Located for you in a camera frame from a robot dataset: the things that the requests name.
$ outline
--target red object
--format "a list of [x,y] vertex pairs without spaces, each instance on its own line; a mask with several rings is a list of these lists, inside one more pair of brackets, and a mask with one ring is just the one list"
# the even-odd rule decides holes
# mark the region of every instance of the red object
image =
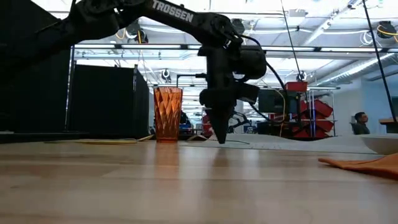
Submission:
[[[331,113],[333,112],[333,108],[329,105],[327,105],[326,103],[320,101],[320,100],[315,100],[314,101],[314,105],[315,105],[315,111],[321,113],[325,118],[328,118]],[[307,108],[307,104],[304,103],[304,101],[300,101],[300,111],[301,113],[303,113],[304,111],[306,111]]]
[[370,161],[336,161],[329,158],[319,158],[318,161],[340,169],[398,180],[398,153]]
[[182,90],[177,87],[154,88],[154,104],[156,141],[178,141]]
[[307,82],[288,82],[286,83],[286,90],[305,92],[307,90]]
[[[300,128],[294,128],[293,131],[296,132],[299,129]],[[306,126],[301,131],[296,132],[294,134],[294,137],[296,137],[296,138],[310,138],[311,137],[310,126]],[[329,137],[329,135],[327,135],[321,129],[315,129],[315,137],[316,138],[326,138],[326,137]]]
[[[310,119],[307,114],[301,115],[301,119]],[[333,122],[331,121],[318,121],[319,119],[326,119],[322,114],[320,113],[315,113],[315,124],[318,128],[321,128],[322,130],[329,132],[333,128]],[[302,121],[303,124],[307,125],[310,122],[309,121]]]
[[201,121],[202,121],[203,135],[212,135],[213,133],[210,131],[211,123],[209,116],[207,114],[204,115]]
[[320,100],[315,100],[314,105],[315,105],[315,110],[321,113],[326,118],[328,118],[333,112],[333,108],[331,106],[327,105],[326,103]]

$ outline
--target red storage bin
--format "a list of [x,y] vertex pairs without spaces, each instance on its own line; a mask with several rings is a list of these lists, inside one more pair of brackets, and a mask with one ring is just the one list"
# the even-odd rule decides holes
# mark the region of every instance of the red storage bin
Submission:
[[[325,118],[330,117],[331,113],[333,112],[333,108],[331,106],[327,105],[326,103],[324,103],[320,100],[315,100],[314,105],[315,105],[315,111],[321,113]],[[303,113],[307,109],[308,109],[307,104],[304,103],[304,101],[302,100],[300,102],[301,113]]]
[[286,90],[288,91],[299,91],[305,92],[307,90],[307,82],[287,82],[285,84]]
[[315,100],[314,105],[315,105],[315,110],[321,113],[326,118],[328,118],[333,112],[333,108],[331,106],[327,105],[326,103],[320,100]]
[[[301,131],[298,131],[300,128],[294,128],[294,137],[296,138],[310,138],[311,137],[311,131],[310,131],[310,126],[304,127]],[[325,132],[323,132],[321,129],[316,129],[315,130],[315,137],[316,138],[326,138],[329,137]]]
[[[307,114],[301,115],[301,119],[309,119]],[[315,113],[315,124],[318,128],[321,128],[322,130],[329,132],[333,128],[333,122],[331,121],[319,121],[319,119],[326,119],[322,114],[320,113]],[[302,121],[304,125],[309,124],[309,121]]]

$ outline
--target white ceiling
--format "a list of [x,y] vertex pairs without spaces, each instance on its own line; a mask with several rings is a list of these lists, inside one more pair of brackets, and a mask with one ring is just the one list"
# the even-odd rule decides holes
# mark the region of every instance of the white ceiling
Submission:
[[[72,0],[33,0],[47,11],[53,11],[53,15],[59,18],[65,18],[70,9]],[[222,12],[228,17],[244,19],[246,27],[246,34],[256,38],[262,45],[290,45],[289,35],[286,32],[281,32],[286,29],[286,24],[283,16],[274,15],[281,14],[282,8],[280,0],[171,0],[175,4],[184,4],[186,8],[196,12]],[[295,46],[302,46],[306,40],[312,35],[312,32],[319,28],[325,21],[327,21],[334,12],[342,10],[348,4],[349,0],[283,0],[284,8],[289,10],[305,10],[307,15],[305,17],[288,16],[287,23],[289,27],[295,29],[300,26],[300,31],[292,30],[292,42]],[[398,26],[398,15],[395,9],[397,6],[396,0],[367,0],[366,4],[369,8],[369,15],[373,28],[377,27],[379,21],[392,21],[393,25]],[[247,15],[249,13],[261,13],[258,15]],[[368,22],[362,6],[358,6],[355,10],[348,10],[344,14],[340,14],[337,19],[333,19],[331,26],[324,32],[321,32],[318,37],[311,41],[308,46],[322,46],[322,47],[362,47],[361,39],[363,33],[343,34],[342,32],[361,31],[368,29]],[[144,28],[150,44],[199,44],[191,35],[175,30],[171,27],[160,24],[151,19],[142,17],[139,20],[141,27]],[[383,47],[398,47],[394,39],[376,39]],[[126,43],[127,40],[119,40],[115,36],[107,37],[102,40],[86,41],[86,43],[104,43],[116,41],[117,43]],[[121,55],[115,51],[110,50],[86,50],[86,54],[112,54],[116,58]],[[138,51],[123,52],[138,56]],[[114,66],[120,63],[123,67],[133,67],[134,64],[139,65],[139,70],[148,79],[150,83],[162,83],[160,79],[161,71],[168,68],[172,71],[172,82],[176,82],[176,75],[178,73],[200,73],[206,72],[206,62],[202,57],[197,57],[197,51],[193,50],[143,50],[141,52],[139,61],[123,60],[118,58],[118,62],[114,60],[79,60],[80,64],[100,65],[100,66]],[[270,57],[267,61],[278,71],[281,78],[285,82],[294,81],[295,73],[297,73],[296,62],[292,54],[275,54],[268,52]],[[300,70],[307,74],[312,74],[314,77],[309,77],[311,80],[324,77],[333,71],[344,67],[345,65],[354,62],[354,54],[339,54],[338,59],[332,54],[312,54],[303,53],[297,54],[298,65]],[[374,55],[358,54],[358,57],[374,57]],[[205,83],[202,79],[194,79],[191,77],[182,77],[180,83]],[[277,80],[273,74],[266,73],[262,80],[251,80],[250,83],[258,85],[277,84]],[[184,95],[197,96],[201,88],[185,88]],[[199,106],[197,101],[185,102],[189,105],[187,110],[198,110],[194,106]]]

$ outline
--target black partition panel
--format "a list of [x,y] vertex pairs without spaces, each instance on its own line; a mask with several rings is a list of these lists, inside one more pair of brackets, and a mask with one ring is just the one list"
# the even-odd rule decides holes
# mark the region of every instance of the black partition panel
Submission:
[[[23,37],[56,21],[30,0],[1,0],[0,45],[24,41]],[[69,59],[70,51],[64,50],[16,73],[12,82],[0,85],[0,130],[65,130]]]
[[138,70],[77,65],[71,91],[70,131],[148,135],[149,89]]

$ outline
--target wooden table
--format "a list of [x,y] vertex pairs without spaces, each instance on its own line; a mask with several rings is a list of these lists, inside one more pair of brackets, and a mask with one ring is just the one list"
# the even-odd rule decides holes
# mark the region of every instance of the wooden table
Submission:
[[398,182],[319,157],[140,142],[0,145],[0,223],[398,223]]
[[379,119],[379,123],[382,125],[386,125],[387,133],[398,133],[398,125],[395,124],[394,119],[392,118]]

